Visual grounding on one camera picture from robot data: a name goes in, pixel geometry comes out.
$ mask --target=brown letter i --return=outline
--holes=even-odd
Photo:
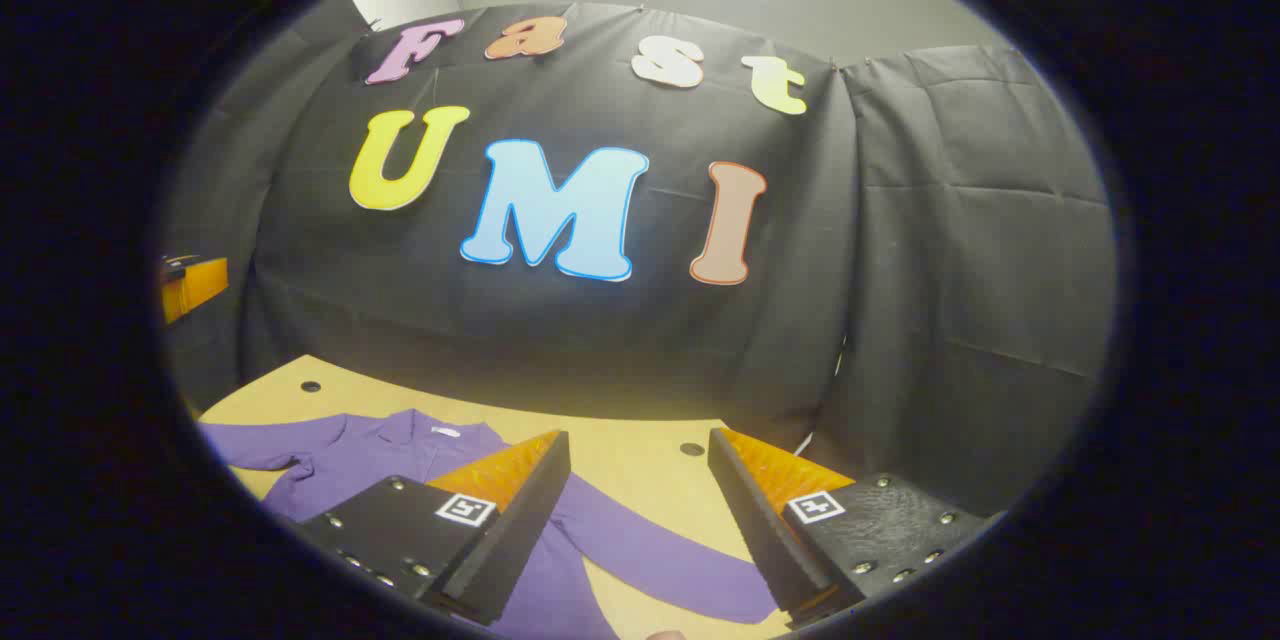
[[[708,175],[716,183],[716,207],[707,229],[703,253],[689,265],[689,274],[708,285],[737,285],[746,280],[746,230],[755,198],[764,193],[764,175],[737,163],[713,163]]]

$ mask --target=wooden table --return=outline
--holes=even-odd
[[[320,390],[302,390],[319,381]],[[696,543],[751,561],[742,534],[707,466],[707,456],[681,452],[682,443],[707,447],[719,420],[639,421],[570,417],[525,412],[419,393],[303,356],[229,394],[201,416],[205,422],[270,425],[340,413],[384,417],[417,410],[445,422],[488,422],[508,443],[549,430],[570,434],[573,472],[614,500]],[[259,499],[283,471],[232,471]],[[774,611],[764,622],[742,625],[696,614],[657,600],[584,558],[595,599],[623,640],[643,640],[662,630],[680,630],[689,640],[776,637],[787,632],[787,614]]]

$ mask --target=black fabric backdrop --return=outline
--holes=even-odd
[[[503,28],[539,15],[568,22],[563,47],[484,60]],[[275,60],[256,108],[224,116],[219,142],[196,140],[179,178],[196,197],[187,216],[219,220],[175,224],[164,251],[224,253],[232,268],[206,312],[218,320],[196,321],[219,332],[175,356],[197,406],[307,353],[522,410],[722,417],[787,448],[818,428],[815,460],[905,472],[975,512],[1007,504],[1061,449],[1093,397],[1114,251],[1088,148],[1015,52],[942,47],[837,72],[634,6],[448,17],[466,27],[403,79],[364,83],[401,28],[338,33]],[[636,78],[646,35],[698,44],[703,83]],[[790,88],[804,115],[753,97],[749,55],[805,76]],[[445,104],[471,116],[426,192],[392,212],[357,206],[347,180],[370,116]],[[421,128],[402,131],[385,175],[407,169]],[[503,266],[461,257],[490,175],[484,148],[516,138],[539,142],[557,183],[604,145],[649,157],[627,216],[630,279],[530,268],[518,251]],[[740,285],[689,275],[713,161],[768,179]]]

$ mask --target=orange object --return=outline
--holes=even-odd
[[[742,465],[751,474],[751,479],[759,485],[764,498],[768,499],[773,512],[782,515],[783,506],[792,498],[800,498],[819,490],[835,490],[846,485],[852,485],[852,477],[827,470],[819,463],[806,461],[791,454],[782,448],[756,440],[740,431],[722,428],[721,431],[728,443],[737,451]]]
[[[544,431],[543,435],[442,475],[428,485],[492,500],[498,503],[499,512],[506,512],[557,435],[559,430]]]
[[[547,55],[561,47],[561,37],[568,22],[563,17],[530,17],[529,20],[515,22],[502,31],[502,37],[485,47],[484,56],[489,60],[515,58],[517,55]]]
[[[197,256],[183,256],[166,262],[188,261]],[[174,276],[160,285],[160,302],[164,306],[164,321],[172,325],[182,317],[209,302],[215,294],[227,289],[227,259],[219,257],[202,262],[192,262],[182,268],[182,276]]]

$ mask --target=yellow letter u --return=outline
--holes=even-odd
[[[398,210],[416,201],[440,165],[449,133],[467,116],[471,116],[471,111],[461,106],[431,108],[426,111],[422,115],[426,133],[417,145],[413,165],[397,180],[383,178],[383,166],[399,131],[413,120],[413,114],[392,110],[372,116],[369,120],[369,137],[361,145],[356,165],[351,169],[351,198],[369,210]]]

